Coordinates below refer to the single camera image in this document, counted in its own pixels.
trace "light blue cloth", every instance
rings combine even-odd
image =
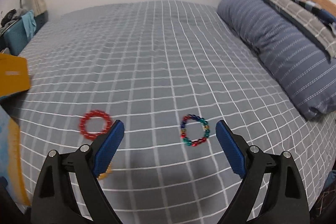
[[[324,183],[322,191],[327,189],[336,179],[336,170],[331,170],[328,174],[327,180]]]
[[[28,41],[30,41],[33,38],[36,31],[36,21],[34,18],[33,10],[30,10],[29,12],[25,13],[21,18],[23,26],[25,27]]]

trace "bedsheet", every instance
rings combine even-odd
[[[113,172],[100,185],[127,224],[217,223],[240,183],[215,136],[222,118],[249,144],[292,153],[310,208],[335,160],[335,113],[306,122],[210,6],[150,1],[75,11],[48,22],[21,56],[31,89],[7,108],[21,128],[30,197],[48,151],[90,143],[78,124],[93,109],[125,124]],[[198,147],[179,137],[187,113],[209,121],[210,137]],[[92,132],[101,127],[100,119],[88,122]],[[187,130],[192,139],[203,134],[198,123]],[[265,176],[251,217],[267,183]]]

